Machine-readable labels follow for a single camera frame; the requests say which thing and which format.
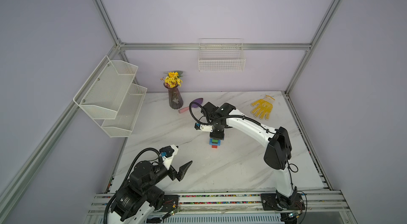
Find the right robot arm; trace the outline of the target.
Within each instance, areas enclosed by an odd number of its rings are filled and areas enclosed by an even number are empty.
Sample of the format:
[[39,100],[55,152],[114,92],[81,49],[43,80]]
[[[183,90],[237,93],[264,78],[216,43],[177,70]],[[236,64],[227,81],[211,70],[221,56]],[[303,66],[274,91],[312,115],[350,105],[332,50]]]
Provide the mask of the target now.
[[213,148],[220,145],[225,138],[225,130],[230,128],[237,129],[265,148],[263,160],[274,170],[276,181],[276,199],[269,207],[282,211],[296,206],[301,197],[292,181],[293,171],[289,163],[292,146],[288,131],[249,118],[229,103],[217,107],[208,102],[200,109],[206,122],[196,119],[195,129],[209,132],[209,143]]

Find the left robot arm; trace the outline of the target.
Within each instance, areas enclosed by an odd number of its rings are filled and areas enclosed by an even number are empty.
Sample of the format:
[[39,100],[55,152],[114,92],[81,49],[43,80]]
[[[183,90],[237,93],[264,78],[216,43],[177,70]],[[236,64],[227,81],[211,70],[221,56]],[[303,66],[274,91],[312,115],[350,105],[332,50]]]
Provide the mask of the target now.
[[172,162],[179,147],[170,145],[159,150],[145,148],[132,161],[127,174],[116,193],[108,201],[104,213],[104,224],[161,224],[178,211],[176,202],[161,217],[149,216],[165,208],[165,193],[157,184],[169,177],[171,180],[183,180],[187,170],[193,164],[189,161],[177,171]]

